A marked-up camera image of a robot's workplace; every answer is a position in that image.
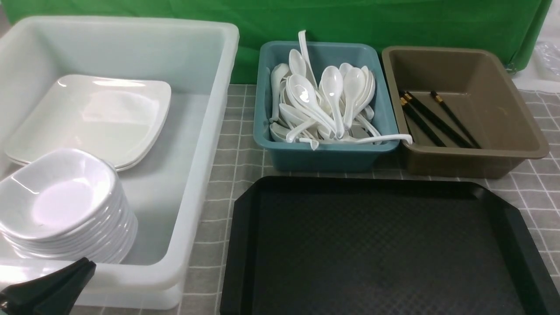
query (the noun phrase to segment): plastic bag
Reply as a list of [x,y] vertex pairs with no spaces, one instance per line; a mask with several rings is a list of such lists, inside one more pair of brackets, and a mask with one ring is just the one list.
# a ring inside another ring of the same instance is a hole
[[546,78],[560,81],[560,48],[549,41],[538,41],[535,52],[540,63],[539,72]]

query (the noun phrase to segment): brown plastic bin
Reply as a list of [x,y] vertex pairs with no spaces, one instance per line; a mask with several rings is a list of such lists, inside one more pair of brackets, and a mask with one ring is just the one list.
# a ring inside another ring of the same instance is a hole
[[[500,178],[525,159],[541,159],[548,142],[499,59],[474,49],[389,47],[383,65],[400,133],[409,133],[404,145],[411,174],[445,177]],[[457,147],[430,122],[447,147],[437,147],[402,110],[398,90],[410,91],[457,133],[430,96],[436,91],[482,149]]]

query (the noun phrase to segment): white square plate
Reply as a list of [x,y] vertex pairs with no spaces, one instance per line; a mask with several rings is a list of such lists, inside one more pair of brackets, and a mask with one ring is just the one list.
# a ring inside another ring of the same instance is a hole
[[163,81],[64,76],[4,150],[14,162],[25,165],[70,147],[125,170],[138,164],[153,146],[170,100],[171,87]]

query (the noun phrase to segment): gray checkered tablecloth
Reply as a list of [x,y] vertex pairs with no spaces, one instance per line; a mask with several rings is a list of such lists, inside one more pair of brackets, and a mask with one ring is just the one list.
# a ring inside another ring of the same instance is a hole
[[227,257],[233,202],[257,179],[268,175],[389,179],[469,180],[514,206],[525,218],[535,244],[560,290],[560,95],[522,91],[550,143],[545,159],[526,161],[499,180],[418,177],[406,173],[399,159],[381,157],[362,174],[280,173],[266,151],[253,141],[254,85],[231,85],[226,114],[208,185],[181,304],[169,311],[75,307],[75,315],[218,315]]

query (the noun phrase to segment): black object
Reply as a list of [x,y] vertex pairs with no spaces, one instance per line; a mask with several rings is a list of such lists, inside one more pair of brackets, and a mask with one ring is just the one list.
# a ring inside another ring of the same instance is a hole
[[445,111],[447,116],[449,116],[449,118],[451,118],[451,120],[457,125],[457,127],[461,129],[461,131],[466,135],[466,137],[470,140],[473,146],[477,149],[482,149],[480,144],[478,144],[478,142],[474,139],[473,135],[470,134],[468,129],[463,125],[463,123],[461,123],[461,121],[457,118],[457,116],[455,116],[451,108],[447,106],[447,104],[441,98],[441,96],[439,96],[435,91],[431,91],[430,95],[432,95],[433,99],[440,105],[440,107]]
[[236,202],[221,315],[552,315],[519,211],[469,182],[266,177]]
[[95,267],[82,258],[50,275],[11,285],[0,292],[0,310],[8,315],[68,315]]
[[414,95],[409,92],[399,91],[402,93],[406,101],[408,101],[412,107],[419,111],[426,119],[428,119],[434,126],[436,126],[441,132],[443,132],[449,139],[451,139],[456,145],[462,148],[472,149],[473,146],[455,130],[449,127],[440,117],[434,114],[429,108],[427,108],[421,101],[414,97]]
[[430,138],[433,144],[439,147],[445,147],[445,143],[441,141],[441,139],[433,132],[433,130],[430,129],[430,127],[422,119],[422,117],[420,117],[420,115],[418,115],[418,113],[416,113],[414,109],[410,107],[410,103],[408,103],[407,100],[405,100],[404,98],[400,98],[400,103],[403,106],[403,111],[407,115],[407,117],[412,119],[412,121],[418,126],[418,128],[420,128],[420,130],[422,130],[422,132],[424,132],[426,136]]

